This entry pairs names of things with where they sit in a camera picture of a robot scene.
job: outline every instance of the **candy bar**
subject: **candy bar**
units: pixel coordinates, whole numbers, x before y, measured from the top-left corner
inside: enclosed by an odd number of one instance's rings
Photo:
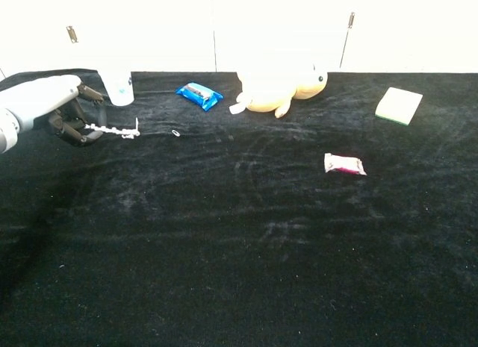
[[[176,94],[196,103],[206,112],[210,110],[211,107],[213,107],[217,102],[223,99],[223,95],[220,93],[194,82],[178,88],[176,90]]]
[[[323,163],[327,172],[345,172],[350,174],[367,175],[361,160],[355,157],[342,157],[326,153]]]

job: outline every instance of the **clear plastic cup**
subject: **clear plastic cup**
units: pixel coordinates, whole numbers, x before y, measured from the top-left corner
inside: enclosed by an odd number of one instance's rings
[[[127,106],[134,101],[131,72],[121,69],[99,69],[106,92],[115,106]]]

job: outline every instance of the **pink snack wrapper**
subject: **pink snack wrapper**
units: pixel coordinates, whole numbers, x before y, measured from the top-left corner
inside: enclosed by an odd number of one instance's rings
[[[323,164],[327,172],[345,172],[350,174],[367,175],[361,160],[355,157],[341,157],[326,153]]]

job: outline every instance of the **cabinet hinge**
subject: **cabinet hinge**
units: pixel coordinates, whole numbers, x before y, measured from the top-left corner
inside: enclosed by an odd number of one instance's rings
[[[75,29],[72,26],[67,26],[66,30],[68,31],[68,35],[72,43],[77,43],[78,38],[76,37]]]

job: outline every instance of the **stuffed seal toy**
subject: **stuffed seal toy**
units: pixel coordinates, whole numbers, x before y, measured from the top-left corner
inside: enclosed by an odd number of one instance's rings
[[[253,69],[237,72],[242,83],[242,92],[237,104],[230,107],[231,113],[244,109],[253,112],[274,112],[283,117],[291,107],[292,99],[309,99],[327,85],[328,75],[313,63],[285,66],[261,63]]]

